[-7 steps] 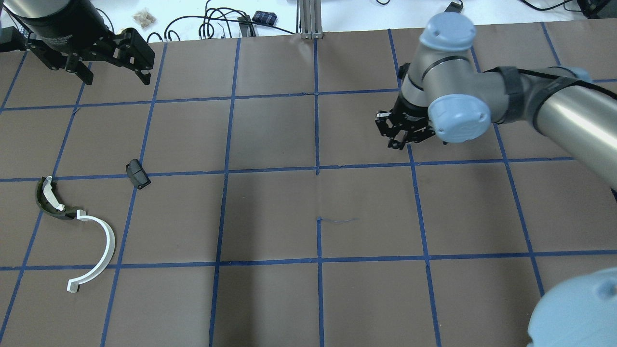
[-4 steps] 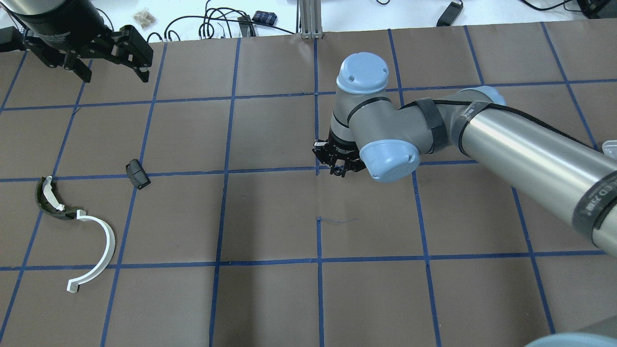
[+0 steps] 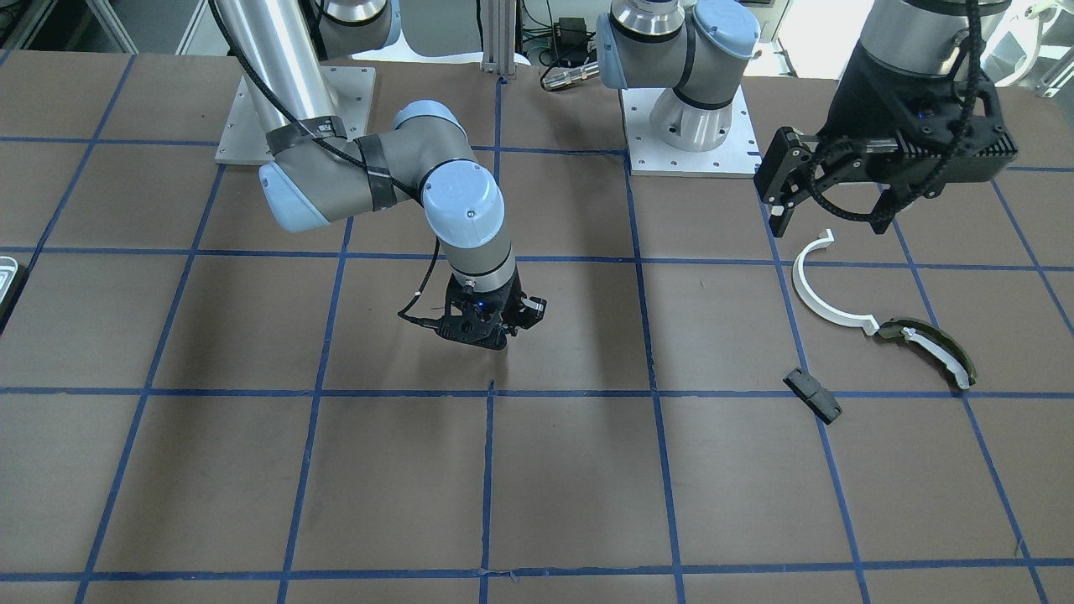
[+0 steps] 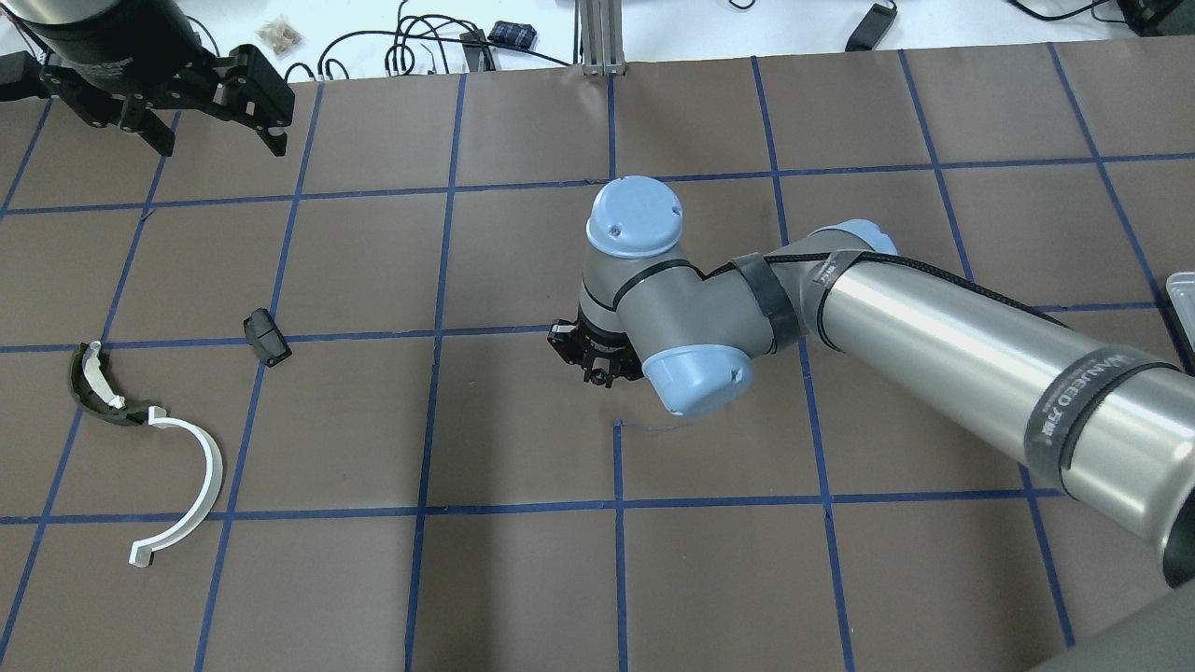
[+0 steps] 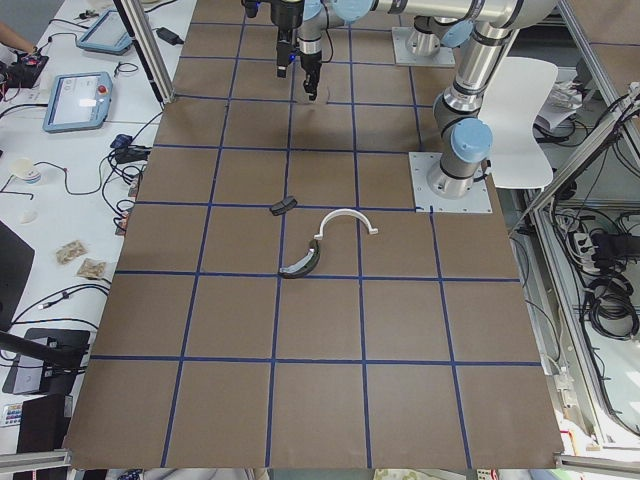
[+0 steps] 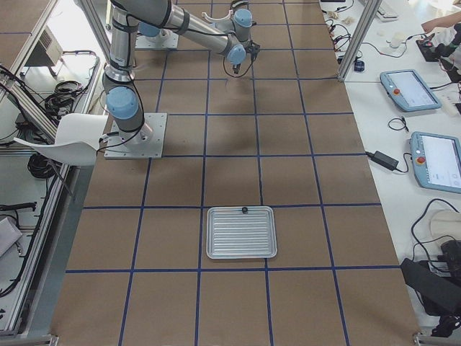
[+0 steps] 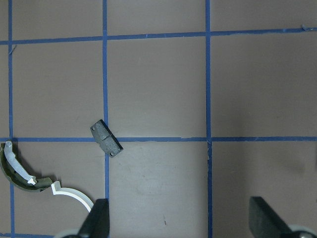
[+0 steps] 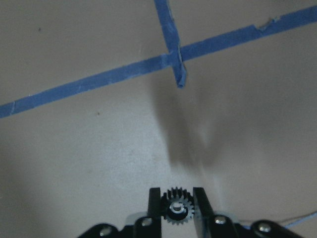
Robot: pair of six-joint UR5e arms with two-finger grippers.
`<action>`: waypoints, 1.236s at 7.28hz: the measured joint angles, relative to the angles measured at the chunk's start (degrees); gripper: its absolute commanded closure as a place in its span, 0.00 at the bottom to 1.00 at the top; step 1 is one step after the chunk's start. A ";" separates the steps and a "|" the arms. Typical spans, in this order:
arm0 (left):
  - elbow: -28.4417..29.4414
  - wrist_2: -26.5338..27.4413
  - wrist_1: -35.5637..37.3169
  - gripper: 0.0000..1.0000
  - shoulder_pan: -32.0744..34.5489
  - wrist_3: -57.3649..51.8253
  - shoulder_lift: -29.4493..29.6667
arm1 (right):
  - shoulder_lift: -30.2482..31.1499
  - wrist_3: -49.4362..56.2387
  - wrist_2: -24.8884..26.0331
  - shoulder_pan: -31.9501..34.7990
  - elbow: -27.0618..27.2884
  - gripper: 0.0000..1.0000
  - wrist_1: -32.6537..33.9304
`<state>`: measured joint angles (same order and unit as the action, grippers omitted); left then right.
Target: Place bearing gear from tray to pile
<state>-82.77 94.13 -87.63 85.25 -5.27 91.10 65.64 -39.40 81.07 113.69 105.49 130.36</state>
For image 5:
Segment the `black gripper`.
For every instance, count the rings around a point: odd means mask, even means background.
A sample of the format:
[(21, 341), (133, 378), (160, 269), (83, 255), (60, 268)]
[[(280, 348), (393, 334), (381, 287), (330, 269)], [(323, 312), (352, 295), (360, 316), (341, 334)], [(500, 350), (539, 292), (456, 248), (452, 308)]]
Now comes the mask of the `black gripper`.
[[(276, 41), (276, 74), (278, 78), (287, 76), (293, 58), (293, 31), (279, 29)], [(300, 54), (301, 67), (305, 72), (303, 87), (309, 101), (316, 101), (321, 71), (321, 53)]]
[[(270, 5), (271, 22), (282, 31), (293, 31), (303, 23), (304, 0), (264, 0)], [(246, 16), (255, 18), (262, 1), (243, 0)]]

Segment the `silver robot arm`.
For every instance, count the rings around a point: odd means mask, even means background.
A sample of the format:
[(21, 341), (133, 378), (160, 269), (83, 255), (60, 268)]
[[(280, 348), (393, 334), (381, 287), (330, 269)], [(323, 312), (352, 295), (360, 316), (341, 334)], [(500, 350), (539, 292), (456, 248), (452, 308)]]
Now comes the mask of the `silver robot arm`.
[[(297, 33), (300, 64), (305, 72), (305, 103), (319, 93), (320, 71), (327, 61), (322, 55), (322, 39), (332, 28), (352, 24), (367, 15), (373, 1), (306, 1), (303, 23)], [(453, 50), (468, 40), (473, 30), (469, 19), (416, 16), (410, 27), (394, 27), (392, 40), (395, 63), (403, 66), (452, 67)]]
[(289, 64), (300, 60), (303, 88), (309, 100), (315, 100), (323, 32), (373, 12), (410, 14), (421, 34), (439, 39), (454, 35), (465, 49), (452, 84), (434, 103), (444, 151), (427, 181), (435, 194), (458, 199), (471, 188), (492, 147), (493, 133), (478, 117), (486, 88), (518, 31), (544, 19), (555, 5), (553, 1), (273, 1), (270, 18), (278, 29), (277, 74), (285, 77)]

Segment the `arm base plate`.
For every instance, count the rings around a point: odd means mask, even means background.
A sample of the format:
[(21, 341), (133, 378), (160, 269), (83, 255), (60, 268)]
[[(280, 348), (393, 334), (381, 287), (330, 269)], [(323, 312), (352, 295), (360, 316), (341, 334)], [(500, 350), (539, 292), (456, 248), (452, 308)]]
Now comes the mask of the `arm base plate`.
[(437, 152), (410, 152), (415, 209), (424, 213), (490, 214), (491, 200), (480, 168), (467, 179), (448, 177)]
[(413, 27), (393, 27), (392, 41), (395, 64), (401, 66), (425, 66), (453, 68), (453, 50), (441, 45), (432, 33), (422, 33)]

